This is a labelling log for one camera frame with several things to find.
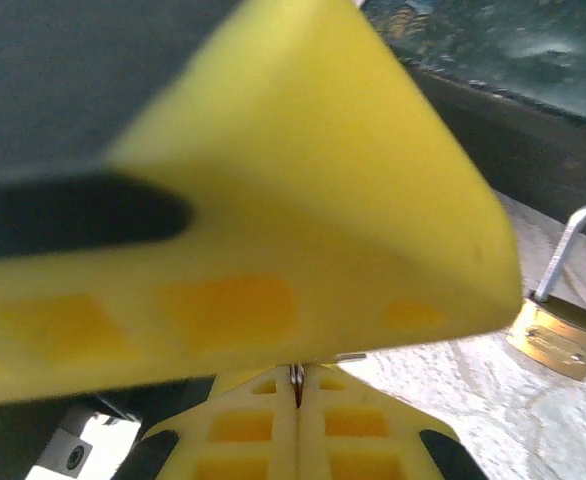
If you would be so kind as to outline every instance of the screw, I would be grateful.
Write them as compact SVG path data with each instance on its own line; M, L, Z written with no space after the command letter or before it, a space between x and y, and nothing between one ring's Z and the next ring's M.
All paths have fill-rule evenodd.
M66 461L66 469L67 470L75 470L80 463L82 463L82 459L84 458L84 447L82 445L78 445L71 451L69 455L69 459Z

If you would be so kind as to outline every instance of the yellow plastic block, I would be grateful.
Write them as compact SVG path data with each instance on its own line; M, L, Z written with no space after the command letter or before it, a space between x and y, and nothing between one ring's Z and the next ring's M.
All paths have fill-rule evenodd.
M294 480L297 416L288 367L156 425L180 440L158 480Z
M298 429L301 480L443 480L419 433L457 440L440 420L321 366L306 368Z
M158 480L443 480L419 432L443 422L341 370L307 366L302 406L278 367L155 426L181 438Z
M478 334L507 217L349 0L249 0L116 140L170 240L0 260L0 401Z

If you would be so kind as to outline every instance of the padlock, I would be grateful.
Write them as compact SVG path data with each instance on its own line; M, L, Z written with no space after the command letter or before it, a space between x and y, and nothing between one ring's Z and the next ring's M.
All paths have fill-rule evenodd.
M533 360L575 380L586 376L586 310L549 294L585 225L586 206L569 218L540 284L524 299L507 336Z

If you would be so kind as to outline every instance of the concrete floor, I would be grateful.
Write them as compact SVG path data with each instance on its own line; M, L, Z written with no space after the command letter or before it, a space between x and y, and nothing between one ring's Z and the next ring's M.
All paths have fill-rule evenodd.
M563 226L501 198L531 289ZM554 293L586 307L586 237ZM450 424L491 480L586 480L586 382L538 365L504 332L374 352L343 367Z

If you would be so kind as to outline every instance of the metal shackle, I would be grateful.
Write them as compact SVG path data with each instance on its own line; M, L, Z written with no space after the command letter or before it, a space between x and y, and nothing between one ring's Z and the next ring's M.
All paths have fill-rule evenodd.
M573 215L569 217L568 222L566 222L566 227L564 228L560 242L557 244L553 256L551 257L551 261L542 276L542 280L535 290L534 297L538 302L542 303L548 299L551 290L555 287L555 284L562 273L562 268L570 249L575 244L578 234L585 226L586 205L576 210Z

